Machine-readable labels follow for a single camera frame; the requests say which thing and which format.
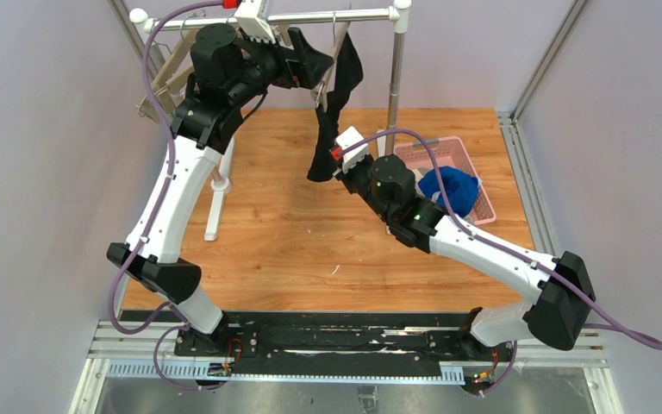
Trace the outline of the empty beige clip hanger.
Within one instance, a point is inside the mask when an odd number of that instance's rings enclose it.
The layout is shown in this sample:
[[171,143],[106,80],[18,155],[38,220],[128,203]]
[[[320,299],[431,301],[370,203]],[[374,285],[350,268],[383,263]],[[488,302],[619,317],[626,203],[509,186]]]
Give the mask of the empty beige clip hanger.
[[179,93],[185,88],[187,78],[194,69],[191,63],[184,68],[181,68],[181,65],[189,55],[196,32],[196,30],[191,30],[178,41],[158,73],[151,78],[151,91],[159,103],[159,108],[156,109],[151,103],[150,97],[146,96],[136,104],[137,112],[141,117],[147,117],[159,123],[160,111],[165,115],[170,115],[177,108]]

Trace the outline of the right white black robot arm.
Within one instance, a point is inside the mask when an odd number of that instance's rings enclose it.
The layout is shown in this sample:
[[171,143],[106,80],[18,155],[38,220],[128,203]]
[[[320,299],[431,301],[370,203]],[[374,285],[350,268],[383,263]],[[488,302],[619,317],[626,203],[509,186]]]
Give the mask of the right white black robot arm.
[[474,345],[536,339],[558,350],[574,348],[596,299],[579,255],[530,251],[448,214],[417,194],[414,174],[395,155],[346,155],[335,176],[404,246],[464,263],[518,292],[519,303],[471,310],[462,330]]

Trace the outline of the white metal clothes rack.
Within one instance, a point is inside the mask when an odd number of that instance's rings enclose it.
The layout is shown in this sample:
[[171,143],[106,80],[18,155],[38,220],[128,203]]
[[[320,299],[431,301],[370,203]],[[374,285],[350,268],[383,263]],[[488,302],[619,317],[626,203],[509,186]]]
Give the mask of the white metal clothes rack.
[[[265,21],[272,26],[292,25],[292,24],[312,24],[312,23],[325,23],[331,22],[338,25],[340,22],[366,22],[366,21],[389,21],[394,24],[394,45],[392,53],[392,66],[391,66],[391,80],[389,88],[389,102],[387,112],[387,125],[386,128],[395,128],[398,118],[399,107],[399,89],[402,75],[402,62],[403,62],[403,46],[405,35],[409,26],[409,10],[412,1],[392,1],[391,5],[386,9],[333,9],[325,11],[313,12],[296,12],[289,14],[270,14],[263,16],[262,8],[250,7],[247,9],[244,5],[240,8],[245,8],[248,11],[259,11],[259,15],[265,18]],[[133,23],[139,33],[141,39],[147,44],[147,37],[143,35],[149,34],[153,29],[154,23],[158,22],[157,18],[151,18],[143,9],[131,9],[128,12],[128,19]],[[203,17],[188,17],[191,24],[202,27],[209,24],[209,21],[214,20]],[[378,155],[386,155],[392,152],[395,142],[395,136],[389,138],[378,138],[377,148]],[[219,227],[222,219],[222,210],[225,204],[225,198],[230,192],[231,183],[229,181],[229,172],[232,165],[232,157],[234,154],[234,142],[231,142],[228,148],[228,154],[224,155],[221,163],[215,171],[212,172],[211,186],[215,191],[212,196],[211,206],[209,208],[209,216],[204,231],[204,240],[212,242],[217,239],[219,234]]]

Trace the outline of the blue underwear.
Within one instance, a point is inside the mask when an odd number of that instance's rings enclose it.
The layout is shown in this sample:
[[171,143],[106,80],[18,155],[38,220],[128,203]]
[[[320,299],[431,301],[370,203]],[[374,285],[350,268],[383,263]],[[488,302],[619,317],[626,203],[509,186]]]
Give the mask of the blue underwear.
[[469,216],[478,199],[481,180],[450,166],[441,166],[439,171],[443,186],[440,186],[435,170],[430,169],[417,180],[416,186],[419,193],[442,207],[446,206],[443,198],[443,194],[446,194],[456,215]]

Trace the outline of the grey underwear beige waistband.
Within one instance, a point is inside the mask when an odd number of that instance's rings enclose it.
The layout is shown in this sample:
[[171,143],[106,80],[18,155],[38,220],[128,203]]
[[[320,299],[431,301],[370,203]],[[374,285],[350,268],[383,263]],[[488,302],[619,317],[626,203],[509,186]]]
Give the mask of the grey underwear beige waistband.
[[428,175],[432,175],[433,177],[435,176],[434,169],[426,167],[413,168],[411,169],[411,172],[414,174],[416,181],[419,181]]

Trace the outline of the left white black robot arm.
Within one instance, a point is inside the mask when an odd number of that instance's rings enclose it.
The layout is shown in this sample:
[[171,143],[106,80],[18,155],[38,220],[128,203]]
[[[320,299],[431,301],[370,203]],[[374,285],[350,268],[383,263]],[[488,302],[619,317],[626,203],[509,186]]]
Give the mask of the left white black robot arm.
[[227,342],[228,317],[201,288],[201,268],[181,258],[181,244],[209,175],[244,122],[242,107],[270,86],[313,90],[332,67],[333,57],[314,49],[299,28],[288,33],[290,47],[252,41],[227,23],[197,32],[185,98],[168,126],[165,170],[127,240],[107,251],[110,262],[178,310],[210,349]]

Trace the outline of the pink plastic basket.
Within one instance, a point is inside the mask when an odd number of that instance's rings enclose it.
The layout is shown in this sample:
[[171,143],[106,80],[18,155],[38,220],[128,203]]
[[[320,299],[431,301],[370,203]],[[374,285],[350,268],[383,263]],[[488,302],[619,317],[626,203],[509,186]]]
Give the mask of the pink plastic basket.
[[[444,137],[440,139],[429,140],[428,145],[431,147],[435,160],[439,167],[450,166],[457,168],[472,176],[478,177],[481,180],[480,193],[478,199],[474,204],[473,210],[469,216],[463,217],[467,222],[475,225],[483,225],[493,223],[497,219],[497,214],[494,211],[490,199],[483,187],[483,180],[478,176],[471,158],[465,150],[465,146],[456,136]],[[408,169],[426,167],[434,169],[431,159],[425,147],[419,142],[410,142],[404,144],[397,144],[394,153],[405,163]]]

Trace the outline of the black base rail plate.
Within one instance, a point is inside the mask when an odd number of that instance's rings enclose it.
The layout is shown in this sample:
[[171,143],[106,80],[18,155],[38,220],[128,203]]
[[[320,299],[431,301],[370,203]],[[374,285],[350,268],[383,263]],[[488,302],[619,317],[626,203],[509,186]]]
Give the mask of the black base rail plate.
[[464,313],[231,311],[213,339],[180,327],[157,364],[202,386],[222,380],[443,381],[489,385],[511,341],[478,343]]

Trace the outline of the beige hanger of grey underwear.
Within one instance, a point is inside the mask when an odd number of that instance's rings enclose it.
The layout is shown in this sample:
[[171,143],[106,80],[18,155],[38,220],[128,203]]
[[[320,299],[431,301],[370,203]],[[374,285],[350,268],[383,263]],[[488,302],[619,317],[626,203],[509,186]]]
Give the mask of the beige hanger of grey underwear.
[[164,65],[159,69],[152,81],[152,89],[157,97],[164,92],[171,96],[177,96],[185,87],[189,73],[193,70],[193,65],[184,62],[189,56],[197,32],[197,29],[190,29],[181,37],[172,49],[172,53],[165,60]]

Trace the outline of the black underwear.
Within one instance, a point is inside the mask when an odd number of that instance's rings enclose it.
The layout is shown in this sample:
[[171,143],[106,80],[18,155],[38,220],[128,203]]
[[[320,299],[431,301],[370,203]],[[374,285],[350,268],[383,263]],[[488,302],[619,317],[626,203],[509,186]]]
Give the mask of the black underwear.
[[318,136],[315,154],[307,173],[307,179],[321,183],[329,181],[337,169],[330,151],[339,135],[340,113],[347,105],[352,91],[362,82],[364,71],[352,38],[346,34],[336,60],[334,89],[327,94],[326,109],[315,110]]

